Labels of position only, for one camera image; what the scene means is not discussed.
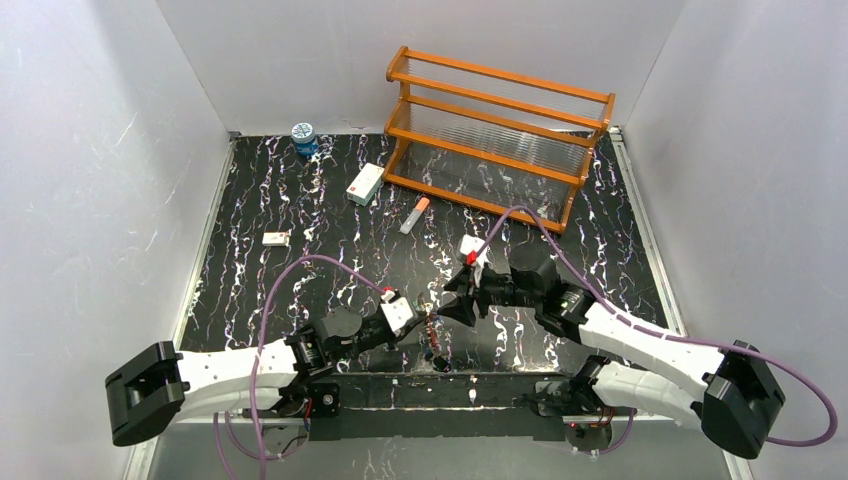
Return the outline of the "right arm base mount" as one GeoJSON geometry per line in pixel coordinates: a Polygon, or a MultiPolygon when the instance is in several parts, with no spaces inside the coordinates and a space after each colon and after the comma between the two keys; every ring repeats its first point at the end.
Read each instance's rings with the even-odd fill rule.
{"type": "Polygon", "coordinates": [[[565,441],[578,451],[600,451],[612,444],[616,411],[601,403],[588,389],[572,388],[568,381],[540,381],[515,404],[529,408],[540,417],[561,420],[565,441]]]}

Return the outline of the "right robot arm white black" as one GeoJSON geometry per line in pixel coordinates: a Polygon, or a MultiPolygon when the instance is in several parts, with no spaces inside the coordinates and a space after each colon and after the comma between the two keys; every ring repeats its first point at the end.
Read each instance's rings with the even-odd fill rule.
{"type": "Polygon", "coordinates": [[[636,409],[695,427],[715,445],[755,459],[766,443],[785,395],[757,349],[675,342],[588,289],[563,279],[542,255],[510,259],[510,270],[465,266],[446,285],[455,297],[438,315],[469,327],[492,306],[530,308],[548,333],[597,349],[569,379],[529,396],[549,412],[636,409]]]}

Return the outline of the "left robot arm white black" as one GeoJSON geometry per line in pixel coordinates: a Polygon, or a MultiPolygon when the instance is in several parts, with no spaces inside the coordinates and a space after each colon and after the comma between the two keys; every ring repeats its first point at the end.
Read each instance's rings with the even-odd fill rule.
{"type": "Polygon", "coordinates": [[[191,352],[156,342],[105,379],[112,443],[136,445],[173,423],[214,413],[278,411],[305,397],[307,384],[330,375],[338,362],[396,345],[428,316],[400,297],[368,316],[335,309],[263,348],[191,352]]]}

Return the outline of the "metal key organizer ring red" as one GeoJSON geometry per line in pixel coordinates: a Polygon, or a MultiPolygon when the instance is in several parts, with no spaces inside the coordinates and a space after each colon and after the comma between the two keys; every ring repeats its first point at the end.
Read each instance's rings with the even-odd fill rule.
{"type": "Polygon", "coordinates": [[[436,372],[450,373],[452,367],[448,358],[442,353],[442,347],[438,337],[437,323],[440,320],[440,316],[433,310],[433,304],[427,302],[423,297],[417,299],[416,306],[425,313],[424,324],[428,341],[428,346],[424,353],[425,360],[431,364],[436,372]]]}

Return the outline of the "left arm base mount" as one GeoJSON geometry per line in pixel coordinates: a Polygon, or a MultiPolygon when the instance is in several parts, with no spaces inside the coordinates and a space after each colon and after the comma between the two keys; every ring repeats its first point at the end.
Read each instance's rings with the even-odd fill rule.
{"type": "Polygon", "coordinates": [[[279,390],[269,408],[278,417],[333,418],[340,413],[341,389],[337,383],[319,382],[279,390]]]}

